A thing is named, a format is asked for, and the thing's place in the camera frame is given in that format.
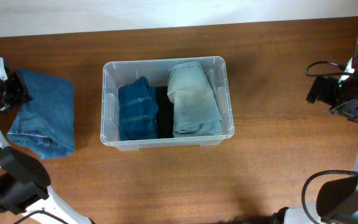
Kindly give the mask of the dark blue jeans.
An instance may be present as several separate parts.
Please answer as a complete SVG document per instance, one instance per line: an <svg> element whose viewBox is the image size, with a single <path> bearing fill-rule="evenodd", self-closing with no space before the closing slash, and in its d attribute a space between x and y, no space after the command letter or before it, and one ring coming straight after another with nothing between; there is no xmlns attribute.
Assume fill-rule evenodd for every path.
<svg viewBox="0 0 358 224"><path fill-rule="evenodd" d="M41 159L66 157L75 151L74 86L64 79L18 70L31 100L21 106L7 138Z"/></svg>

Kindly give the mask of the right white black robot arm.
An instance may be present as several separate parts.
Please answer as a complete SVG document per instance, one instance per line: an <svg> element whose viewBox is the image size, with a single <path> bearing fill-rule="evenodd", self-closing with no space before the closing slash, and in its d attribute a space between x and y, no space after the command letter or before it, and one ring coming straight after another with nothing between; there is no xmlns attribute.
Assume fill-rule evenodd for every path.
<svg viewBox="0 0 358 224"><path fill-rule="evenodd" d="M358 123L358 39L353 57L339 72L310 73L307 102L321 101L332 114ZM310 176L301 191L301 207L283 207L261 223L358 223L358 152L352 170L324 170Z"/></svg>

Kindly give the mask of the light blue jeans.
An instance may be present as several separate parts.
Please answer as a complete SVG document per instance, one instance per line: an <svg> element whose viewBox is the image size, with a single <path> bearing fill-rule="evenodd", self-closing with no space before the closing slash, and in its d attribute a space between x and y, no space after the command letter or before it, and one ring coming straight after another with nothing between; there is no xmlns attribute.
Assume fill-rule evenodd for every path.
<svg viewBox="0 0 358 224"><path fill-rule="evenodd" d="M168 74L167 96L173 103L173 136L222 134L215 71L205 70L199 62L192 61L172 66Z"/></svg>

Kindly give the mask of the black taped garment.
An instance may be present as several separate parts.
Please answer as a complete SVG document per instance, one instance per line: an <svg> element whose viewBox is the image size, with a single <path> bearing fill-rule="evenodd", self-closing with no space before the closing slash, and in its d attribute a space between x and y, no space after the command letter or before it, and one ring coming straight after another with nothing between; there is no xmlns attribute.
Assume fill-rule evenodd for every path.
<svg viewBox="0 0 358 224"><path fill-rule="evenodd" d="M173 138L173 103L167 96L167 86L156 88L158 104L157 124L159 138Z"/></svg>

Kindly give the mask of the teal taped shirt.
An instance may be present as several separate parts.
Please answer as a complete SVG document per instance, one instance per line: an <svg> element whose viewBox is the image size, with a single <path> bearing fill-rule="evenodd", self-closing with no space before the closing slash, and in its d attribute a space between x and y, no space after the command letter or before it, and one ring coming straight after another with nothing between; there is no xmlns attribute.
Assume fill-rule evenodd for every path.
<svg viewBox="0 0 358 224"><path fill-rule="evenodd" d="M118 89L119 137L122 141L156 139L158 137L158 104L156 87L141 76Z"/></svg>

